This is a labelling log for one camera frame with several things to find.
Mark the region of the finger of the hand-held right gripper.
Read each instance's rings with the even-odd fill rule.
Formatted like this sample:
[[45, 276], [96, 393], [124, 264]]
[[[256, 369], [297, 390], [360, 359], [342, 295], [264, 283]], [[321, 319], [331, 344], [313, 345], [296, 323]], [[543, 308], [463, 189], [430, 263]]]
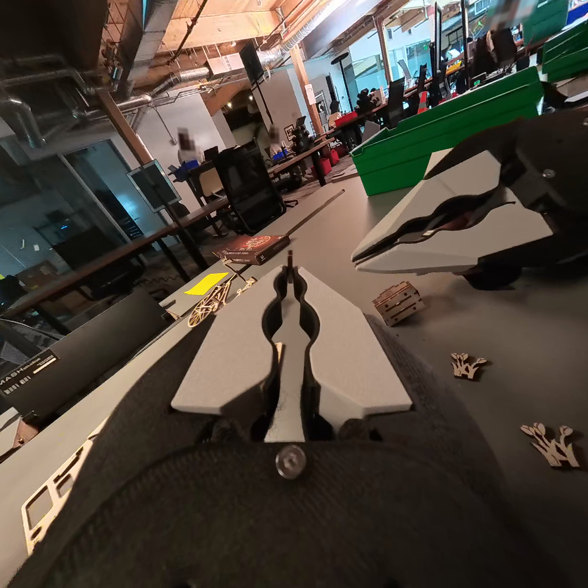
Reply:
[[438, 231], [419, 243], [392, 246], [356, 262], [356, 269], [371, 273], [415, 274], [474, 268], [489, 254], [551, 237], [553, 232], [539, 213], [519, 202], [495, 208], [478, 224], [458, 231]]
[[517, 202], [499, 187], [500, 165], [483, 151], [431, 179], [420, 181], [364, 237], [354, 259], [368, 259], [392, 246], [418, 243], [438, 231], [467, 229], [489, 211]]

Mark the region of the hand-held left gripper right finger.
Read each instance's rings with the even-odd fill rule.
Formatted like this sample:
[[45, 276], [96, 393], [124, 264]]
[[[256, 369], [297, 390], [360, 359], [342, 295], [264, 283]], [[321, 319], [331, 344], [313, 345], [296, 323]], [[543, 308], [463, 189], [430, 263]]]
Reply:
[[412, 409], [413, 401], [365, 314], [304, 268], [294, 268], [308, 335], [300, 412], [305, 435], [336, 435], [349, 420]]

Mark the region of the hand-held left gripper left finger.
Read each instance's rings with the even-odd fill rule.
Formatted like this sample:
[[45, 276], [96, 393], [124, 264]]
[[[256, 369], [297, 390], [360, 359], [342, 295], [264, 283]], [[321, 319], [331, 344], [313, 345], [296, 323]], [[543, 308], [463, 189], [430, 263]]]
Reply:
[[171, 401], [184, 413], [222, 416], [247, 435], [266, 435], [279, 398], [277, 347], [287, 268], [279, 266], [212, 320]]

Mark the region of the small wooden box model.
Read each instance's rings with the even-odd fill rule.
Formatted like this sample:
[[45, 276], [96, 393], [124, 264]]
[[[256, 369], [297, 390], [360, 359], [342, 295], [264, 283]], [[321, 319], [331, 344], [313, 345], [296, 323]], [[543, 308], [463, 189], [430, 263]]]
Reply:
[[372, 304], [388, 327], [396, 326], [426, 307], [419, 291], [408, 281], [387, 288]]

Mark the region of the wooden bicycle model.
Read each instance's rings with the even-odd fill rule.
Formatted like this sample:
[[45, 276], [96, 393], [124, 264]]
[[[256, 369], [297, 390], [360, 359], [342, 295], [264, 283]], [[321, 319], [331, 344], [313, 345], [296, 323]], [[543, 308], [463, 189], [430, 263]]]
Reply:
[[217, 275], [218, 279], [214, 284], [210, 285], [210, 288], [204, 292], [203, 297], [192, 309], [187, 320], [187, 325], [191, 329], [199, 326], [205, 319], [216, 314], [228, 304], [233, 283], [238, 282], [241, 284], [235, 294], [235, 297], [239, 297], [258, 281], [254, 276], [243, 277], [245, 268], [236, 268], [235, 262], [230, 261], [228, 258], [221, 258], [221, 262], [227, 271]]

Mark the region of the green plastic bin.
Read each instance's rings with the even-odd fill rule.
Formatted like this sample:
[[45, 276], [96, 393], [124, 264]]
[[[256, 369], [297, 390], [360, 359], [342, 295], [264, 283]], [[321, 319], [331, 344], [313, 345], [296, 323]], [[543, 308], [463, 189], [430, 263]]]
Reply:
[[532, 66], [404, 119], [394, 129], [382, 129], [351, 151], [366, 194], [415, 186], [432, 153], [482, 130], [538, 116], [544, 93]]

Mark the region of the yellow sticky note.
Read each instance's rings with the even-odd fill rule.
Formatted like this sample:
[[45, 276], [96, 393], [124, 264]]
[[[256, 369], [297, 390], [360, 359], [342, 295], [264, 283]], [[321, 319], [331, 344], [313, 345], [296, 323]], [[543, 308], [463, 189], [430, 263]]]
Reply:
[[221, 283], [228, 275], [228, 272], [211, 273], [209, 275], [206, 275], [193, 287], [189, 288], [188, 290], [185, 290], [184, 294], [190, 296], [204, 296], [214, 286]]

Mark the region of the wooden grass piece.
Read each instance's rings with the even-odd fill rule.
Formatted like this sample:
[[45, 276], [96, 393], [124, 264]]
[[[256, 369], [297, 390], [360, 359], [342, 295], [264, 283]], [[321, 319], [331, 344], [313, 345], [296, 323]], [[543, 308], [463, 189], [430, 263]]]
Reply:
[[475, 381], [478, 371], [488, 363], [485, 358], [472, 359], [467, 353], [451, 353], [452, 371], [456, 379]]
[[530, 437], [531, 445], [543, 456], [551, 468], [579, 469], [572, 437], [576, 431], [562, 424], [553, 429], [541, 422], [522, 424], [520, 431]]

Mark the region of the dark product box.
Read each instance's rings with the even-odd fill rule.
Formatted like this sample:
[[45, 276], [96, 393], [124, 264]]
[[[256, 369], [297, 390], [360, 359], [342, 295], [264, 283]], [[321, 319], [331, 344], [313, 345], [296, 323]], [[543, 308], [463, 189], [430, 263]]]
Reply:
[[221, 261], [228, 263], [261, 266], [289, 245], [290, 237], [288, 235], [242, 235], [213, 253]]

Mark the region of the black case white label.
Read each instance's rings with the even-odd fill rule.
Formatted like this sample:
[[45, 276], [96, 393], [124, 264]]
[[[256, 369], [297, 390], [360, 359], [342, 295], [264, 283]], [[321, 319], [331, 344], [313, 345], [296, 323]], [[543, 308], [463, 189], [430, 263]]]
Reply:
[[137, 290], [33, 356], [1, 368], [1, 400], [26, 422], [46, 423], [170, 323], [166, 310]]

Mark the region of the stack of green bins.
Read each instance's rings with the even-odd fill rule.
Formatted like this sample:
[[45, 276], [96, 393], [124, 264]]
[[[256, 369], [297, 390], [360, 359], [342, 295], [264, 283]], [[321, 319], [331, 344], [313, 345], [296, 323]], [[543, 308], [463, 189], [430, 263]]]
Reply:
[[525, 83], [533, 78], [556, 83], [587, 75], [587, 20], [577, 21], [543, 42], [533, 42], [531, 53], [540, 52], [535, 66], [522, 70]]

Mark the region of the long black flat strip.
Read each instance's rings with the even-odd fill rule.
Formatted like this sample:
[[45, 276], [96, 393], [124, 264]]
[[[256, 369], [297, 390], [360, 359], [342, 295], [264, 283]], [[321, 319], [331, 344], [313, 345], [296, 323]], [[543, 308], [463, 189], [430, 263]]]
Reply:
[[344, 193], [345, 189], [336, 190], [332, 194], [323, 194], [319, 190], [272, 222], [266, 232], [270, 235], [292, 236]]

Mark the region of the black floor lamp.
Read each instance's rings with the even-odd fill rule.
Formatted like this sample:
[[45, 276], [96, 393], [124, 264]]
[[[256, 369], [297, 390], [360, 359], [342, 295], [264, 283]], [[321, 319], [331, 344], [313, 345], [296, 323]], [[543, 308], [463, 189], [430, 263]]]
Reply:
[[333, 79], [334, 91], [340, 103], [342, 113], [347, 114], [353, 111], [349, 86], [345, 78], [345, 70], [343, 61], [348, 57], [348, 53], [344, 52], [336, 55], [330, 62], [330, 69]]

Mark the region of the black mesh office chair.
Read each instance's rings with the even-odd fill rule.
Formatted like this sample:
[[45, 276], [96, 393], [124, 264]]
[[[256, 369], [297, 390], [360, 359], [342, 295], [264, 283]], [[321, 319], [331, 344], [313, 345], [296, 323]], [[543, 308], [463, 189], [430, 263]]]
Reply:
[[213, 163], [237, 219], [238, 233], [254, 236], [286, 213], [255, 142], [225, 149], [214, 156]]

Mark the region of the wooden cutout sheet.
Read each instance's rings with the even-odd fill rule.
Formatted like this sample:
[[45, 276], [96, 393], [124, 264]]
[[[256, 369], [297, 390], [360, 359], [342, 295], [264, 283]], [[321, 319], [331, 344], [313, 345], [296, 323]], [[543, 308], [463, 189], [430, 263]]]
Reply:
[[23, 503], [21, 516], [29, 556], [45, 537], [49, 526], [68, 500], [79, 471], [105, 423], [103, 421], [92, 431], [84, 444]]

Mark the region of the hanging black monitor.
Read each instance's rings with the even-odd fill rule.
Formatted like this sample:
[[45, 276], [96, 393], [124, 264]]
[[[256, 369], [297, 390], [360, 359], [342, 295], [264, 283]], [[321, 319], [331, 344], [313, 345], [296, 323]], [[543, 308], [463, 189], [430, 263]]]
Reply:
[[258, 55], [254, 40], [248, 40], [239, 51], [243, 68], [252, 86], [256, 86], [263, 77], [264, 69]]

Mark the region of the framed sign on post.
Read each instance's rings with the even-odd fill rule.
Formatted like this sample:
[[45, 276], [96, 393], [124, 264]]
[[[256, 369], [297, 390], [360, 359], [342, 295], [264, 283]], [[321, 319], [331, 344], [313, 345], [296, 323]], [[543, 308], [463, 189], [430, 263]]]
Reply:
[[156, 159], [129, 171], [126, 176], [154, 213], [180, 202], [180, 194]]

